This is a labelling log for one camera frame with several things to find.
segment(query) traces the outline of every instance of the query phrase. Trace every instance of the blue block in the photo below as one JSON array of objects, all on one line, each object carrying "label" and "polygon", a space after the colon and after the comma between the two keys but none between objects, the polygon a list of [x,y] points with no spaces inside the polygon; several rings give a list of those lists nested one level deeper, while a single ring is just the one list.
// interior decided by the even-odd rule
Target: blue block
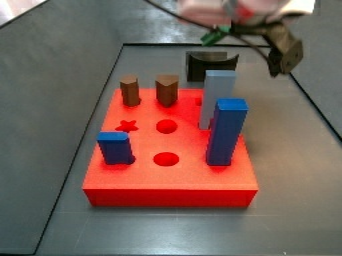
[{"label": "blue block", "polygon": [[132,164],[131,142],[127,132],[100,132],[97,143],[105,164]]},{"label": "blue block", "polygon": [[230,165],[247,111],[244,99],[217,99],[205,153],[208,165]]},{"label": "blue block", "polygon": [[217,98],[231,98],[232,87],[236,80],[234,70],[207,70],[203,100],[200,108],[199,129],[209,128],[209,120],[213,117],[213,110]]}]

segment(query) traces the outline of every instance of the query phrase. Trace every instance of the star-shaped hole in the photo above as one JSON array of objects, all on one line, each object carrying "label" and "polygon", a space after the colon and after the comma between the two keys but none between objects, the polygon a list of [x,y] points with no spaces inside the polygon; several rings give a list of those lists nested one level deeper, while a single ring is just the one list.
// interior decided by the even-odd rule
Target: star-shaped hole
[{"label": "star-shaped hole", "polygon": [[139,128],[135,126],[135,123],[136,121],[125,121],[125,120],[121,120],[120,122],[120,126],[115,128],[116,131],[123,131],[123,132],[127,132],[129,133],[131,131],[136,131]]}]

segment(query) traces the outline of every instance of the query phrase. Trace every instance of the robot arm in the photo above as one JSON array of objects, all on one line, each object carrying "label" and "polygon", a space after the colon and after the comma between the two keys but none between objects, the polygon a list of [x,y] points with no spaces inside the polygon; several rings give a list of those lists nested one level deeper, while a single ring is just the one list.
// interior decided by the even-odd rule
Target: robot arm
[{"label": "robot arm", "polygon": [[255,26],[308,15],[315,0],[177,0],[181,17],[205,25]]},{"label": "robot arm", "polygon": [[204,39],[212,44],[227,34],[262,36],[271,47],[266,57],[270,75],[288,74],[303,58],[302,41],[286,27],[294,17],[312,13],[315,0],[179,0],[181,17],[208,26],[225,28],[213,31]]}]

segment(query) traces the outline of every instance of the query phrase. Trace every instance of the brown cylinder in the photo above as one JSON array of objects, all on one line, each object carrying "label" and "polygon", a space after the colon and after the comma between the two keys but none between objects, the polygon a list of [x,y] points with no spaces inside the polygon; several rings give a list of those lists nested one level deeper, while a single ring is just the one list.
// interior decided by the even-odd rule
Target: brown cylinder
[{"label": "brown cylinder", "polygon": [[125,75],[120,80],[123,104],[127,107],[135,107],[140,104],[139,84],[135,75]]},{"label": "brown cylinder", "polygon": [[165,108],[171,107],[177,100],[177,83],[177,75],[156,76],[156,99]]}]

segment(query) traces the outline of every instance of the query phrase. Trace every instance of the red pegboard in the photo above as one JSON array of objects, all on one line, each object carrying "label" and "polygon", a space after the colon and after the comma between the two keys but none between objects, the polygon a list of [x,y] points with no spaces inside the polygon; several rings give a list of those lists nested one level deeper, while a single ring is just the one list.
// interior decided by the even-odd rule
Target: red pegboard
[{"label": "red pegboard", "polygon": [[258,183],[242,136],[231,166],[205,164],[209,131],[197,129],[201,90],[180,89],[169,108],[157,103],[153,89],[140,89],[140,98],[129,108],[120,91],[113,94],[101,131],[131,130],[136,161],[105,165],[96,145],[83,184],[91,204],[247,207]]}]

